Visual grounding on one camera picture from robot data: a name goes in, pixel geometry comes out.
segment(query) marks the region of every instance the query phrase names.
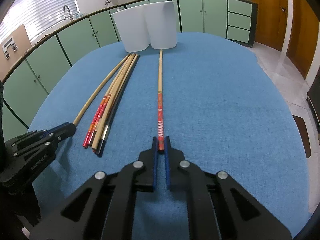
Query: bundle of chopsticks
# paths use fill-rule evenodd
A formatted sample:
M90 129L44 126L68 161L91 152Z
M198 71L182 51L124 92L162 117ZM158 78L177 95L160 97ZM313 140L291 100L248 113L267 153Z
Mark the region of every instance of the bundle of chopsticks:
M112 76L121 66L102 98L83 142L83 147L91 146L98 156L103 152L116 110L138 58L137 54L128 54L106 77Z

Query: brown mat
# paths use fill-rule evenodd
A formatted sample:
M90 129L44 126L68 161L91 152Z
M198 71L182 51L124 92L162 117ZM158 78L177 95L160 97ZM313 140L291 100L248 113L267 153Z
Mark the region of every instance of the brown mat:
M304 151L306 152L306 157L309 158L311 156L311 148L310 148L310 141L309 141L306 123L304 122L303 118L295 115L292 115L292 116L297 124L298 130L302 139Z

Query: chopstick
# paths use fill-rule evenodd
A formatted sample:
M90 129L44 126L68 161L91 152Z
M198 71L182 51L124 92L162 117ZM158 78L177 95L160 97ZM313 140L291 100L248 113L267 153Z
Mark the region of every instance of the chopstick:
M163 98L162 98L162 49L159 55L158 73L158 149L164 150L164 129L163 129Z
M113 106L110 110L110 114L109 114L109 117L107 119L107 122L106 122L106 125L103 129L103 133L102 133L102 136L100 138L100 141L99 141L99 144L98 144L98 148L95 152L96 155L98 155L99 157L102 156L102 153L103 153L103 150L104 150L104 147L106 145L106 142L107 142L107 139L108 139L108 136L109 136L109 133L110 133L110 129L111 129L111 126L112 126L112 123L113 123L113 120L114 120L114 117L116 115L116 111L118 109L118 106L120 104L120 101L121 101L121 98L123 96L123 93L125 91L125 88L127 87L127 84L128 84L128 81L132 75L132 72L137 64L137 61L139 59L139 55L135 55L133 61L131 62L131 65L127 71L127 73L125 74L125 77L121 83L121 88L120 90L118 91L117 95L116 95L116 100L114 101L113 103Z
M101 119L99 120L99 123L97 125L97 132L94 136L94 139L93 139L93 142L92 142L92 149L93 150L97 150L97 147L98 147L98 144L99 144L99 141L100 141L100 137L102 135L102 132L103 132L103 129L104 129L104 124L106 122L106 119L108 118L108 114L109 114L109 111L113 105L113 101L115 99L115 96L120 88L120 84L124 78L124 75L125 73L127 72L132 60L133 60L133 57L135 56L135 54L131 54L128 58L128 61L129 63L126 63L126 68L121 72L120 76L118 77L117 81L115 82L115 84L113 85L112 89L111 89L111 96L109 98L109 104L107 104L105 110L104 110L104 113L101 117Z
M128 60L129 55L130 55L130 54L128 54L128 55L125 57L125 62ZM90 127L89 127L89 129L88 129L88 131L87 131L87 134L86 134L85 139L84 139L83 144L82 144L82 146L85 147L85 148L87 148L88 145L89 145L90 139L92 138L93 132L94 132L96 126L97 126L95 123L96 123L97 120L99 121L99 118L100 118L100 115L99 115L99 114L100 114L100 112L101 112L101 110L102 110L102 108L103 108L103 106L104 106L104 103L106 102L106 100L108 100L108 94L110 93L110 90L111 90L112 86L114 85L114 83L115 83L115 81L117 80L117 78L119 77L121 71L122 71L123 68L125 67L125 65L126 65L125 62L124 62L124 64L122 65L122 67L120 68L120 70L119 70L119 72L117 73L117 75L115 76L115 78L113 79L112 83L110 84L107 92L105 93L104 97L102 98L101 103L100 103L100 105L99 105L99 107L98 107L98 109L97 109L97 111L96 111L96 113L95 113L95 115L94 115L94 117L93 117L93 119L92 119L92 122L91 122L91 124L90 124Z
M93 92L93 94L89 97L88 101L84 104L78 115L73 121L73 124L77 126L84 115L85 111L88 109L89 105L92 103L92 101L95 99L95 97L98 95L100 90L104 87L104 85L109 81L109 79L113 76L113 74L118 70L118 68L127 60L130 54L124 57L123 60L119 62L118 65L115 66L113 70L105 77L105 79L101 82L101 84L97 87L97 89Z

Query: sink faucet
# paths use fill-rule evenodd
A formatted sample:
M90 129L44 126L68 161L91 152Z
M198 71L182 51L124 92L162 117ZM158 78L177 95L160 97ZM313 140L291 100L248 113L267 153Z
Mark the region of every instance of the sink faucet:
M63 7L63 16L64 16L63 19L64 19L64 20L67 19L67 18L66 18L66 8L68 9L71 22L73 22L73 18L72 18L72 16L71 16L70 9L69 9L68 5L65 5L65 6Z

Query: blue tablecloth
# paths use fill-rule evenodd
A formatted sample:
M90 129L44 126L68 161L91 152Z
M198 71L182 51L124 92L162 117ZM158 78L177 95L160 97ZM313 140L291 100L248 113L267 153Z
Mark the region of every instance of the blue tablecloth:
M98 84L127 53L121 42L79 60L46 98L30 130L50 129L74 118ZM120 169L151 147L157 135L159 51L140 59L116 113L102 158L82 142L111 81L90 105L73 138L34 181L42 214L96 171ZM277 88L245 47L205 33L178 33L163 54L164 134L172 147L204 171L225 170L295 236L308 219L308 168L302 141ZM166 190L159 157L156 192L138 193L133 239L188 239L184 194Z

